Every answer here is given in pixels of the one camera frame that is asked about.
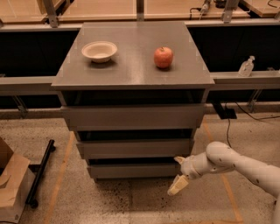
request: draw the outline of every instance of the table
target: table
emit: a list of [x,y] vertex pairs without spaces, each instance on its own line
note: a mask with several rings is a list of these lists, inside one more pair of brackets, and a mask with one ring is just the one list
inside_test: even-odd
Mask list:
[[[252,10],[261,18],[273,18],[279,9],[270,7],[267,0],[241,0],[240,3],[245,5],[248,9]],[[280,7],[280,2],[273,1],[273,5]]]
[[[144,17],[145,19],[189,19],[190,9],[199,8],[204,0],[145,0]],[[202,19],[221,18],[223,9],[215,7],[214,1],[211,2],[209,12]],[[199,19],[200,12],[192,11],[192,19]],[[249,14],[238,8],[233,13],[233,18],[249,18]]]
[[[118,53],[92,63],[81,48],[114,42]],[[170,69],[153,52],[174,51]],[[85,23],[52,88],[93,179],[174,176],[190,155],[208,89],[214,84],[184,22]]]
[[136,0],[75,0],[59,21],[135,20],[136,5]]
[[[55,10],[65,1],[52,0]],[[6,24],[43,24],[47,20],[42,0],[3,0],[0,1],[0,18]]]

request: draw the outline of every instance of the white bowl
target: white bowl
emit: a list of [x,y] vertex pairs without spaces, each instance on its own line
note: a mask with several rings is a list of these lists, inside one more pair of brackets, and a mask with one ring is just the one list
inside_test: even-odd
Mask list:
[[116,51],[116,45],[108,41],[92,42],[81,49],[81,53],[95,63],[109,61]]

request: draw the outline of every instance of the yellow floor line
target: yellow floor line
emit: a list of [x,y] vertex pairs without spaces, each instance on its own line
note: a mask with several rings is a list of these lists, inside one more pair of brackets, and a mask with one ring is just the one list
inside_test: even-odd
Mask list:
[[[209,129],[208,124],[207,124],[207,120],[205,118],[203,119],[202,125],[204,127],[204,130],[206,132],[206,135],[207,135],[209,141],[213,142],[214,138],[213,138],[213,136],[212,136],[212,134],[210,132],[210,129]],[[220,177],[221,177],[221,179],[222,179],[222,181],[224,183],[224,186],[225,186],[226,191],[227,191],[227,196],[228,196],[228,198],[230,200],[230,203],[231,203],[231,206],[232,206],[232,208],[234,210],[234,216],[235,216],[235,219],[237,221],[236,223],[243,223],[244,221],[243,221],[243,218],[242,218],[242,216],[241,216],[241,214],[239,212],[239,209],[238,209],[238,206],[237,206],[237,203],[236,203],[236,200],[235,200],[235,196],[234,196],[233,191],[231,189],[231,186],[230,186],[230,184],[228,182],[228,178],[227,178],[227,176],[225,174],[221,174]]]
[[184,221],[170,224],[242,224],[243,221],[237,220],[202,220],[202,221]]
[[68,162],[68,159],[70,157],[70,154],[71,154],[71,151],[72,151],[72,148],[73,148],[73,141],[74,141],[74,133],[71,131],[69,141],[68,141],[68,144],[67,144],[67,147],[66,147],[66,152],[65,152],[65,155],[64,155],[64,158],[63,158],[63,162],[62,162],[61,167],[59,169],[59,175],[58,175],[58,178],[56,180],[55,186],[53,188],[50,204],[49,204],[47,213],[45,215],[44,224],[51,223],[51,218],[53,216],[53,209],[55,207],[56,199],[57,199],[59,191],[60,191],[60,187],[61,187],[61,184],[62,184],[62,180],[63,180],[63,177],[64,177],[65,170],[67,168],[67,162]]

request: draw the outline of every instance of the cardboard box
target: cardboard box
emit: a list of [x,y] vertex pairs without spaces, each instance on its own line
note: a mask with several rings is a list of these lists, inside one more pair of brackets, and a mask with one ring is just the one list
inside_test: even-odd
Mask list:
[[0,137],[0,222],[19,222],[35,175],[30,160],[14,153]]

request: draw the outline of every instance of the drawer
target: drawer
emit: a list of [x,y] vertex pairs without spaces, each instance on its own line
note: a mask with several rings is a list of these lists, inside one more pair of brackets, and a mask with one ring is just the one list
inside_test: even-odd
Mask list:
[[78,142],[77,148],[82,158],[156,158],[187,157],[191,154],[192,139],[153,139]]
[[204,88],[62,91],[68,106],[201,103],[204,93]]
[[112,164],[90,165],[90,177],[97,179],[129,179],[175,177],[180,173],[179,164]]
[[62,107],[70,130],[198,128],[204,104]]

